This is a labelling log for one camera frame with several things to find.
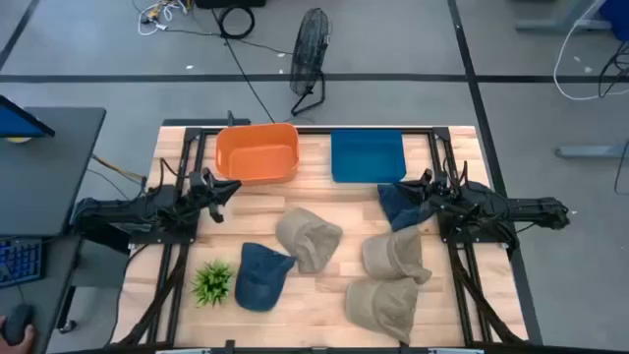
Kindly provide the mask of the black floor fan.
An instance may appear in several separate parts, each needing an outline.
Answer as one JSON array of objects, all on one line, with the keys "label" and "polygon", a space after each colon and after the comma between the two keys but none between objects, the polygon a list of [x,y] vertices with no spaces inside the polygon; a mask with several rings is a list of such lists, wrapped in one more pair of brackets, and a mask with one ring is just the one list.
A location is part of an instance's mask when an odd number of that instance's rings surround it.
[{"label": "black floor fan", "polygon": [[[322,66],[329,39],[330,28],[327,14],[320,8],[309,9],[301,21],[292,54],[289,86],[291,91],[300,97],[291,108],[293,117],[325,101],[325,74]],[[320,82],[320,99],[300,108],[304,99],[314,93],[317,82]]]}]

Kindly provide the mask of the black aluminium table frame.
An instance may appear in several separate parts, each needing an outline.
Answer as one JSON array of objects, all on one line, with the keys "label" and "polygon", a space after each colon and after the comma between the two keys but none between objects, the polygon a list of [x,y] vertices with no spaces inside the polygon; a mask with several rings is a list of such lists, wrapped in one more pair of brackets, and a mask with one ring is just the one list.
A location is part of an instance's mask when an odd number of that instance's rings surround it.
[{"label": "black aluminium table frame", "polygon": [[[322,128],[298,128],[300,164],[296,177],[283,184],[241,188],[222,210],[225,221],[214,224],[204,211],[196,243],[190,248],[179,300],[174,344],[217,347],[235,340],[237,347],[397,347],[386,334],[356,326],[345,315],[346,289],[367,278],[363,241],[388,232],[374,184],[337,184],[330,172],[330,138]],[[450,127],[457,168],[468,161],[472,180],[489,184],[486,163],[474,127]],[[222,304],[200,307],[192,294],[196,270],[221,260],[237,271],[243,243],[253,242],[286,254],[275,236],[275,225],[291,208],[307,209],[343,229],[340,246],[326,268],[315,275],[289,271],[277,305],[268,312],[241,308],[232,290]],[[463,332],[446,245],[436,219],[419,226],[424,265],[432,278],[420,286],[411,344],[462,346]],[[509,328],[527,333],[511,264],[498,244],[475,244],[475,256],[486,298]],[[112,341],[126,336],[151,302],[163,247],[149,246],[127,268]]]}]

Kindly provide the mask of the computer monitor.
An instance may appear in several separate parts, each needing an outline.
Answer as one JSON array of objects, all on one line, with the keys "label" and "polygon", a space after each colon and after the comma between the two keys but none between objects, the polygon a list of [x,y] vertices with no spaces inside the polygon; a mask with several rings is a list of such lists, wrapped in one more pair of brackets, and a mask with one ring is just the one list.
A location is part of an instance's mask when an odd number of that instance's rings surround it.
[{"label": "computer monitor", "polygon": [[0,94],[0,138],[54,137],[55,131]]}]

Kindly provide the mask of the black keyboard desk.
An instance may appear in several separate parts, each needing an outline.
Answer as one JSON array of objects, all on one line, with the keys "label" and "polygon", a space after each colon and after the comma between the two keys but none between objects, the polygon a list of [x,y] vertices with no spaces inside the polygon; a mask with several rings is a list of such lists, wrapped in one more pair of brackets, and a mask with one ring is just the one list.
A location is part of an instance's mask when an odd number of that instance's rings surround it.
[{"label": "black keyboard desk", "polygon": [[39,238],[44,243],[44,274],[39,280],[0,288],[0,316],[8,317],[20,304],[33,306],[36,329],[32,354],[45,354],[51,333],[57,327],[63,302],[70,287],[81,246],[78,236]]}]

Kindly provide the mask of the grey table leg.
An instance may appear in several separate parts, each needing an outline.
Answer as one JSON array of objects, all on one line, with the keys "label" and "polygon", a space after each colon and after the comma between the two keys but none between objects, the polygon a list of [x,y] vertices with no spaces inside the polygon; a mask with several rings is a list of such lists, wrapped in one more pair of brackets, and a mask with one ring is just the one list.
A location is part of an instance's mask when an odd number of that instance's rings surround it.
[{"label": "grey table leg", "polygon": [[610,30],[599,14],[605,0],[511,0],[516,30],[567,33],[576,30]]}]

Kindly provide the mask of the blue container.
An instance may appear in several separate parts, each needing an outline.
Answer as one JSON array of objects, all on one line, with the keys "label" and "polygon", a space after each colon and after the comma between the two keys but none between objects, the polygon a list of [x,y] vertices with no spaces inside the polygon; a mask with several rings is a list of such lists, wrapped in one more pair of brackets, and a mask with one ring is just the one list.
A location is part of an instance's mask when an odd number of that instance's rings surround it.
[{"label": "blue container", "polygon": [[618,40],[629,41],[629,0],[605,0],[599,13]]}]

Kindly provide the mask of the black box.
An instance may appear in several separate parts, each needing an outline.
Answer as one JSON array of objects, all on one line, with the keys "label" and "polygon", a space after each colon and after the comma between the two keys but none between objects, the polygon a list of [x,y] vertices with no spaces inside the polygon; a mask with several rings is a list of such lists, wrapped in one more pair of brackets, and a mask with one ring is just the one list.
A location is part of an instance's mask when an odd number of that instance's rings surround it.
[{"label": "black box", "polygon": [[201,9],[226,8],[230,6],[264,7],[267,0],[194,0]]}]

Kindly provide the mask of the khaki cap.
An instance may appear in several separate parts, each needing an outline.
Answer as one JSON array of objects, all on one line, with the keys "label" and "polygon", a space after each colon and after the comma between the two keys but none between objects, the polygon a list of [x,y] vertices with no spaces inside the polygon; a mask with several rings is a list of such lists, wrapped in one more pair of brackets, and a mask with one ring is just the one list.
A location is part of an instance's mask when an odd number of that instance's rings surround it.
[{"label": "khaki cap", "polygon": [[360,279],[347,287],[345,314],[354,325],[409,344],[418,296],[412,278]]},{"label": "khaki cap", "polygon": [[432,272],[424,267],[422,242],[415,226],[373,236],[363,242],[363,264],[366,273],[375,279],[412,278],[424,284]]},{"label": "khaki cap", "polygon": [[282,247],[298,261],[303,274],[323,271],[340,244],[343,230],[313,212],[296,207],[286,211],[275,227]]}]

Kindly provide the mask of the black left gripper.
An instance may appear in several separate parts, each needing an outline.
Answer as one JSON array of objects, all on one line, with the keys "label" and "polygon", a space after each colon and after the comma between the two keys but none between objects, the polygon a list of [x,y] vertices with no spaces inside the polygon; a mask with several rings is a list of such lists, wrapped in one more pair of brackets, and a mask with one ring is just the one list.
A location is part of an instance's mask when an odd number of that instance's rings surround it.
[{"label": "black left gripper", "polygon": [[220,213],[218,202],[225,205],[231,198],[230,194],[234,194],[242,186],[239,180],[217,181],[212,172],[204,167],[201,171],[201,179],[205,183],[203,195],[205,197],[205,206],[208,208],[210,217],[215,223],[222,223],[224,216]]}]

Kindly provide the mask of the blue plastic bin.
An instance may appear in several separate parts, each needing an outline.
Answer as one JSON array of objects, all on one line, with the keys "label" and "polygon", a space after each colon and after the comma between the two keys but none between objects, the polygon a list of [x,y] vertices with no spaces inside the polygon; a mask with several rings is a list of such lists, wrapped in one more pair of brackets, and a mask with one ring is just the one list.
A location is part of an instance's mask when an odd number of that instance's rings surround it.
[{"label": "blue plastic bin", "polygon": [[399,130],[335,130],[331,174],[337,183],[394,183],[407,174]]}]

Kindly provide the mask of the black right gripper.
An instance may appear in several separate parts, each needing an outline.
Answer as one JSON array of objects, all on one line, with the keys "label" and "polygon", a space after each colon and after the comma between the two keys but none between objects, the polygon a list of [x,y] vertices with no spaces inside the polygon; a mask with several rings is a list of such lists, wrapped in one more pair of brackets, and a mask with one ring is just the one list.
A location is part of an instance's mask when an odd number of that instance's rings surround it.
[{"label": "black right gripper", "polygon": [[400,190],[408,191],[409,199],[413,203],[422,203],[422,213],[425,217],[434,214],[430,198],[436,193],[438,179],[431,169],[427,168],[420,180],[401,181],[395,184]]}]

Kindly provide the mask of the small green artificial plant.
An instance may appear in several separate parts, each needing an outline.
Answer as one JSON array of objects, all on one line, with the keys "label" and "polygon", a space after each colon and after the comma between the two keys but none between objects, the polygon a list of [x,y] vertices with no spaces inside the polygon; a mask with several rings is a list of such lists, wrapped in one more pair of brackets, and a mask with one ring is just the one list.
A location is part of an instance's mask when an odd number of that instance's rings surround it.
[{"label": "small green artificial plant", "polygon": [[192,294],[198,308],[221,305],[229,296],[234,270],[222,260],[205,263],[196,270]]}]

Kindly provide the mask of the grey floor bar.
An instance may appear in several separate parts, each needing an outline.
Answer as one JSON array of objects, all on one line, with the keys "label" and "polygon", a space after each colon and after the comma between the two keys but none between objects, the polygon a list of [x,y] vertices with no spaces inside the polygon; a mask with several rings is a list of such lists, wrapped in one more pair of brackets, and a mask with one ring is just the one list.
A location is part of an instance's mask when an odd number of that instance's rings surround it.
[{"label": "grey floor bar", "polygon": [[561,158],[621,158],[629,154],[629,142],[621,145],[560,146],[554,153]]}]

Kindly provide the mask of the orange plastic bin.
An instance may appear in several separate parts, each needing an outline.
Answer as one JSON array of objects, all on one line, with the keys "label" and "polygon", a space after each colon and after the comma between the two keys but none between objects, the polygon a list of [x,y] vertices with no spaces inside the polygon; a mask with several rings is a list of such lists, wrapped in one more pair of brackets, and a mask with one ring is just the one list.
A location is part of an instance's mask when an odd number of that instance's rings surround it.
[{"label": "orange plastic bin", "polygon": [[299,163],[299,133],[289,123],[229,127],[216,136],[217,171],[244,185],[290,181]]}]

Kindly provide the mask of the navy blue cap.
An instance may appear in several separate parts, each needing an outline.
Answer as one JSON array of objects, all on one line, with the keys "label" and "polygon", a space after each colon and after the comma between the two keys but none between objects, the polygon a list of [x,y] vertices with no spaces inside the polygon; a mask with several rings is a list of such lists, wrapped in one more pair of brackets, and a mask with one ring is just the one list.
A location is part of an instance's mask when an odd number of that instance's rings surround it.
[{"label": "navy blue cap", "polygon": [[422,203],[413,203],[408,191],[398,189],[395,184],[377,186],[379,203],[391,230],[398,231],[428,220],[430,217],[422,213]]},{"label": "navy blue cap", "polygon": [[244,309],[268,312],[277,304],[296,258],[258,243],[243,244],[235,299]]}]

